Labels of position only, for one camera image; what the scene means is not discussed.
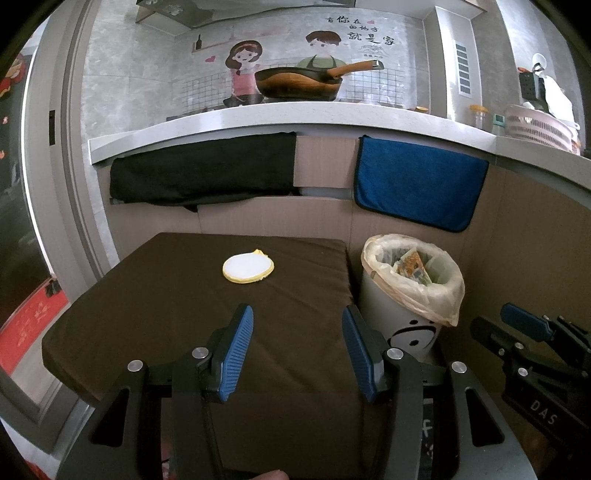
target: trash can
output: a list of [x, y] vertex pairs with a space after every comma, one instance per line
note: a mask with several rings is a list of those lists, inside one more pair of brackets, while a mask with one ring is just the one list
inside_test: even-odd
[[[409, 258], [413, 249], [423, 274], [427, 273], [426, 280], [408, 278], [407, 271], [400, 273], [403, 257]], [[441, 327], [457, 325], [465, 292], [460, 268], [439, 247], [397, 234], [369, 238], [361, 263], [359, 311], [363, 318], [390, 346], [423, 361]]]

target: plastic basket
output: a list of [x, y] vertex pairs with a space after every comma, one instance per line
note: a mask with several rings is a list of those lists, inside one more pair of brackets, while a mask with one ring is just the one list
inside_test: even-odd
[[510, 137], [559, 148], [573, 149], [573, 134], [560, 120], [539, 110], [510, 105], [505, 111], [506, 131]]

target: brown table cover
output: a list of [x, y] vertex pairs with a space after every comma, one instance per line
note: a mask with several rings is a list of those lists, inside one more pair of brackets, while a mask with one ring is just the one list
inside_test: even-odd
[[[222, 275], [231, 255], [275, 263], [257, 283]], [[161, 233], [82, 295], [43, 338], [43, 362], [96, 403], [133, 359], [157, 365], [204, 345], [236, 306], [254, 334], [236, 393], [212, 406], [226, 468], [296, 478], [362, 476], [363, 404], [341, 334], [352, 302], [342, 241]]]

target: wooden pan handle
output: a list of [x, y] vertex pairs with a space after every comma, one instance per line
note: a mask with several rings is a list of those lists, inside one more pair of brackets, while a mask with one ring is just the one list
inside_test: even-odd
[[366, 60], [357, 63], [349, 63], [340, 67], [326, 70], [326, 74], [331, 77], [338, 78], [345, 73], [351, 72], [365, 72], [367, 70], [383, 70], [384, 64], [379, 60]]

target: grid pattern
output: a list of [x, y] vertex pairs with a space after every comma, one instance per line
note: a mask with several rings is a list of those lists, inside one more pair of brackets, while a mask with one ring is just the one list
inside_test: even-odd
[[[260, 62], [262, 67], [293, 67], [301, 58], [275, 59]], [[338, 100], [360, 102], [369, 100], [385, 106], [404, 105], [405, 73], [397, 69], [355, 72], [343, 78]], [[228, 70], [184, 82], [181, 86], [184, 113], [223, 106], [232, 94], [232, 77]]]

